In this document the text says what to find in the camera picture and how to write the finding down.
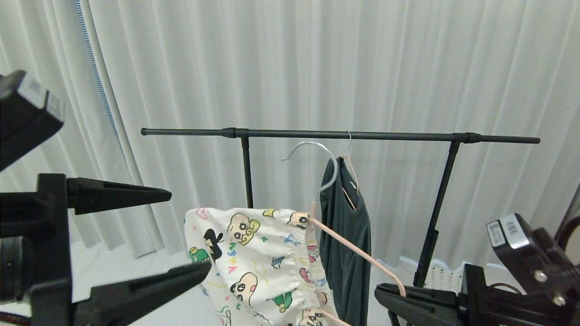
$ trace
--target barcode label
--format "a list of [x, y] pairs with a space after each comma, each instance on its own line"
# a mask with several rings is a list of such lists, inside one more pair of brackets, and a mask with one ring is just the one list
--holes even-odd
[[58, 120], [64, 122], [64, 103], [53, 93], [48, 93], [46, 110]]
[[509, 243], [510, 247], [517, 249], [530, 244], [515, 214], [500, 218], [499, 222], [502, 224], [505, 237], [508, 241], [507, 243]]
[[487, 234], [490, 236], [491, 246], [499, 247], [506, 244], [506, 239], [503, 237], [503, 232], [499, 222], [495, 221], [487, 224]]
[[46, 99], [47, 89], [44, 88], [34, 77], [26, 73], [20, 86], [18, 87], [18, 94], [28, 100], [37, 108], [44, 107], [44, 100]]

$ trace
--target cartoon print garment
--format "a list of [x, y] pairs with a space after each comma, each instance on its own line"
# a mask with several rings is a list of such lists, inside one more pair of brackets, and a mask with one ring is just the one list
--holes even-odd
[[330, 326], [336, 309], [308, 214], [290, 209], [193, 209], [185, 236], [223, 325]]

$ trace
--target clothes rack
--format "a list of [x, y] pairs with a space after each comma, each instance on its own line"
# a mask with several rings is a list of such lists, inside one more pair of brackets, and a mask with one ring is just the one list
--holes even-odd
[[278, 137], [278, 138], [320, 138], [320, 139], [367, 139], [367, 140], [421, 140], [428, 142], [450, 142], [447, 162], [443, 170], [441, 183], [435, 199], [435, 205], [429, 221], [429, 227], [423, 242], [419, 265], [415, 272], [413, 285], [423, 287], [427, 277], [429, 264], [433, 258], [435, 244], [439, 231], [435, 229], [445, 191], [449, 184], [455, 157], [459, 145], [473, 143], [516, 143], [538, 144], [540, 138], [519, 136], [487, 136], [473, 132], [461, 133], [401, 133], [401, 132], [350, 132], [347, 131], [297, 131], [297, 130], [263, 130], [247, 128], [223, 128], [223, 129], [149, 129], [141, 128], [141, 134], [146, 135], [170, 135], [170, 136], [221, 136], [226, 138], [240, 138], [242, 153], [244, 156], [244, 176], [246, 183], [246, 199], [248, 208], [253, 208], [252, 195], [252, 171], [250, 168], [249, 138], [250, 137]]

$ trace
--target hanging garment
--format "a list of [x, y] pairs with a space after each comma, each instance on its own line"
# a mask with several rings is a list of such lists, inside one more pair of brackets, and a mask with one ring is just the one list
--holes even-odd
[[290, 209], [189, 211], [192, 262], [210, 260], [201, 283], [222, 324], [327, 326], [336, 316], [308, 214]]
[[[337, 162], [336, 182], [320, 192], [322, 223], [370, 255], [371, 228], [363, 197], [360, 191], [357, 193], [357, 185], [344, 160], [339, 158]], [[334, 163], [329, 160], [322, 184], [326, 184], [333, 173]], [[334, 292], [339, 318], [351, 325], [366, 325], [371, 264], [326, 233], [321, 233], [320, 255], [328, 284]]]

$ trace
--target curtain fold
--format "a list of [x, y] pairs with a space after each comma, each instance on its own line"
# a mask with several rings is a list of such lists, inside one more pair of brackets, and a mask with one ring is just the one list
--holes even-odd
[[[75, 220], [73, 238], [89, 245], [176, 252], [187, 210], [245, 206], [239, 140], [144, 137], [143, 127], [541, 137], [537, 145], [460, 146], [434, 254], [452, 268], [487, 262], [485, 224], [509, 213], [555, 233], [580, 184], [577, 2], [83, 0], [84, 30], [74, 6], [31, 3], [2, 3], [15, 14], [2, 14], [0, 26], [21, 27], [22, 39], [2, 29], [0, 67], [55, 78], [70, 98], [73, 140], [62, 132], [43, 144], [34, 160], [1, 174], [2, 187], [31, 186], [26, 176], [38, 166], [62, 161], [75, 175], [173, 193], [166, 203]], [[34, 40], [51, 55], [21, 55]], [[302, 148], [280, 162], [298, 141], [250, 140], [256, 207], [308, 208], [328, 157]], [[348, 141], [318, 141], [346, 154]], [[78, 158], [53, 155], [74, 146]], [[418, 259], [448, 149], [353, 141], [377, 257]]]

